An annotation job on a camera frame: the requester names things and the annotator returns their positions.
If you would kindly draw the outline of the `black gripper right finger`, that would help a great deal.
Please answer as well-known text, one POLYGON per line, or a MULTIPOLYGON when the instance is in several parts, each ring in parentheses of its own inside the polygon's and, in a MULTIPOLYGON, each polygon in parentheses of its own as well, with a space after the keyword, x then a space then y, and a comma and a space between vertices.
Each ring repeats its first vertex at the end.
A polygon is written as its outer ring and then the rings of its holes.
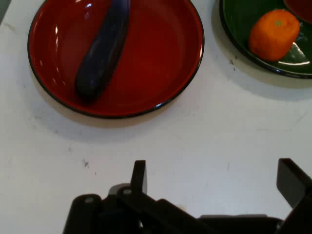
POLYGON ((277 234, 312 232, 312 179, 290 158, 278 161, 276 185, 292 211, 277 228, 277 234))

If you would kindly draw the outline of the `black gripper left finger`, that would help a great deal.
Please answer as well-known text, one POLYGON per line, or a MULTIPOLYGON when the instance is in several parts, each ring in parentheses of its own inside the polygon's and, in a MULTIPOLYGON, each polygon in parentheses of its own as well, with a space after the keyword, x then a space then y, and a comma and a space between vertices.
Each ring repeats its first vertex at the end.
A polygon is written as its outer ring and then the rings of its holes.
POLYGON ((134 163, 131 182, 105 199, 76 197, 65 234, 210 234, 212 229, 170 202, 147 194, 144 160, 134 163))

